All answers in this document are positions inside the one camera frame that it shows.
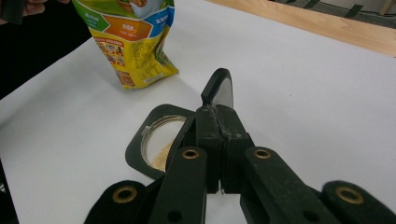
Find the human hand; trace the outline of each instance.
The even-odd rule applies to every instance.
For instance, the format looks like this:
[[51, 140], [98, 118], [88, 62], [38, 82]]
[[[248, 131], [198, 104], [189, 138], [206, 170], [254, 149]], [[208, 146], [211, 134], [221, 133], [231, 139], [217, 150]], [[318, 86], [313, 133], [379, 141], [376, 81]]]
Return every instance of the human hand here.
[[[67, 4], [70, 0], [57, 0], [60, 3]], [[45, 6], [44, 3], [47, 0], [26, 0], [25, 8], [23, 10], [23, 16], [35, 15], [44, 12]], [[7, 23], [7, 21], [0, 19], [0, 25]]]

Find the white tabletop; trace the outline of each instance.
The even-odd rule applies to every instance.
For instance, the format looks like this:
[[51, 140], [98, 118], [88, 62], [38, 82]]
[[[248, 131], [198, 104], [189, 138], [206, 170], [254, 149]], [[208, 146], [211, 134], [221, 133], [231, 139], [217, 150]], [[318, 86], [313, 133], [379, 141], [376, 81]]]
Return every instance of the white tabletop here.
[[[396, 63], [379, 53], [205, 1], [176, 1], [164, 51], [180, 73], [126, 91], [90, 39], [0, 101], [0, 156], [21, 224], [83, 223], [110, 185], [150, 179], [125, 149], [157, 105], [190, 110], [228, 68], [234, 109], [309, 186], [346, 180], [396, 211]], [[206, 223], [246, 223], [209, 195]]]

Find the yellow snack bag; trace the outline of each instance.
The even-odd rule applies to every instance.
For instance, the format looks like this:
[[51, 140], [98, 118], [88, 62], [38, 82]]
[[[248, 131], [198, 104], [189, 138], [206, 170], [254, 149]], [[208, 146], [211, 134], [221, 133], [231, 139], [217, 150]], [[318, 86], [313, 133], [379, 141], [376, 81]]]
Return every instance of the yellow snack bag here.
[[178, 71], [163, 53], [173, 0], [72, 0], [125, 89], [145, 88]]

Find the wooden floor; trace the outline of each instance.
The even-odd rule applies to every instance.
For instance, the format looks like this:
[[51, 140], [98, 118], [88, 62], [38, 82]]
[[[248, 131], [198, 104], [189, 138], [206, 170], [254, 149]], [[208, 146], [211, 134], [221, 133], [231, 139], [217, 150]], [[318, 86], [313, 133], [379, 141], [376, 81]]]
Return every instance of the wooden floor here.
[[267, 0], [207, 0], [396, 57], [396, 30]]

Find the brass rivet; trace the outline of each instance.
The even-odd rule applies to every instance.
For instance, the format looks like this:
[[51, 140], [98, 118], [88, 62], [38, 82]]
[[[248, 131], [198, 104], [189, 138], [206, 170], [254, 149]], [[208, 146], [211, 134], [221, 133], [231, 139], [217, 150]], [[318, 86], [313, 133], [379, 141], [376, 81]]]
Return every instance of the brass rivet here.
[[134, 186], [122, 186], [116, 189], [113, 193], [113, 201], [115, 203], [128, 203], [132, 201], [137, 195], [137, 190]]
[[343, 187], [343, 186], [338, 187], [335, 190], [335, 193], [338, 195], [338, 197], [340, 197], [342, 200], [346, 201], [347, 203], [353, 203], [353, 204], [364, 203], [363, 196], [361, 196], [359, 192], [357, 192], [356, 190], [350, 187]]
[[254, 155], [257, 157], [257, 158], [260, 158], [260, 159], [269, 159], [270, 157], [271, 157], [271, 152], [269, 152], [268, 150], [266, 150], [266, 149], [263, 149], [263, 148], [261, 148], [261, 149], [256, 149], [255, 151], [254, 151]]
[[182, 155], [185, 159], [192, 160], [192, 159], [199, 157], [199, 152], [194, 149], [187, 149], [183, 152]]

